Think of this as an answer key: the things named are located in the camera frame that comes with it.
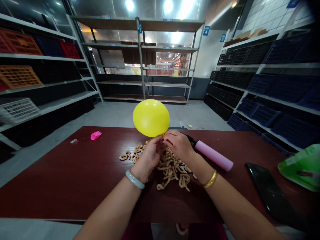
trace smartphone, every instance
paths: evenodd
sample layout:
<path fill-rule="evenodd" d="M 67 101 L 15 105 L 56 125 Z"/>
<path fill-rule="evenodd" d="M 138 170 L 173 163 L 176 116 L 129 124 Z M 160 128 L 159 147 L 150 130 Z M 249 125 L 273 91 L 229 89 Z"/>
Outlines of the smartphone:
<path fill-rule="evenodd" d="M 281 224 L 306 231 L 305 221 L 293 209 L 270 171 L 253 163 L 246 163 L 246 166 L 269 213 Z"/>

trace person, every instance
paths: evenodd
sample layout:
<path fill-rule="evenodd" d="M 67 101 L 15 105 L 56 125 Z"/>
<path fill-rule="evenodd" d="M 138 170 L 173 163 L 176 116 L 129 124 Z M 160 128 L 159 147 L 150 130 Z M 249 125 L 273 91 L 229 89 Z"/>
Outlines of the person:
<path fill-rule="evenodd" d="M 166 147 L 179 157 L 204 186 L 235 239 L 283 239 L 278 230 L 231 184 L 193 150 L 187 136 L 169 130 L 150 140 L 131 168 L 134 178 L 146 183 Z M 124 176 L 91 214 L 75 240 L 121 239 L 142 189 Z"/>

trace white tile wall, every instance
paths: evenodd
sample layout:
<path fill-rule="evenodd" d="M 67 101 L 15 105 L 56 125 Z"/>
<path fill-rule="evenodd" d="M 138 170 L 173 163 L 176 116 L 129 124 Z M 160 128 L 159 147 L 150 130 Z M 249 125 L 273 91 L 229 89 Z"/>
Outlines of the white tile wall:
<path fill-rule="evenodd" d="M 250 9 L 249 15 L 243 26 L 242 32 L 254 31 L 263 27 L 272 32 L 282 29 L 291 17 L 294 8 L 287 8 L 290 0 L 255 0 Z M 311 11 L 307 4 L 301 1 L 303 7 L 298 12 L 294 23 L 312 19 Z"/>

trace gold bracelet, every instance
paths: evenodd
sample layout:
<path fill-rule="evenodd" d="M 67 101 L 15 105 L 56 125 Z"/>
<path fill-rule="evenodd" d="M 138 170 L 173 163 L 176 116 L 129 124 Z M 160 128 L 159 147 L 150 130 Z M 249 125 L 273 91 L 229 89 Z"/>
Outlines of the gold bracelet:
<path fill-rule="evenodd" d="M 213 176 L 212 178 L 210 179 L 210 181 L 204 185 L 204 188 L 208 188 L 210 187 L 211 185 L 213 185 L 217 179 L 217 176 L 218 176 L 218 173 L 216 170 L 214 170 L 214 173 L 213 173 Z"/>

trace dark red table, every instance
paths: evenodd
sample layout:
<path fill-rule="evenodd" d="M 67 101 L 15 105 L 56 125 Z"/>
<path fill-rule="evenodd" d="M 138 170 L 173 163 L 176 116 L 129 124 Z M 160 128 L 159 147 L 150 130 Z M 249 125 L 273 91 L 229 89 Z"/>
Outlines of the dark red table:
<path fill-rule="evenodd" d="M 90 136 L 95 131 L 102 135 L 92 141 Z M 269 169 L 300 215 L 311 211 L 312 193 L 285 179 L 277 170 L 277 164 L 285 156 L 254 133 L 182 132 L 200 139 L 234 162 L 233 169 L 226 173 L 206 158 L 273 224 L 277 222 L 267 213 L 245 167 L 246 162 Z M 71 144 L 73 139 L 78 143 Z M 132 167 L 131 160 L 122 162 L 119 156 L 148 139 L 134 128 L 80 128 L 0 189 L 0 217 L 86 220 Z M 142 191 L 131 221 L 222 223 L 210 198 L 192 176 L 188 185 L 191 192 L 181 189 L 177 181 L 158 191 L 156 185 L 163 182 L 162 178 L 163 174 L 155 170 Z"/>

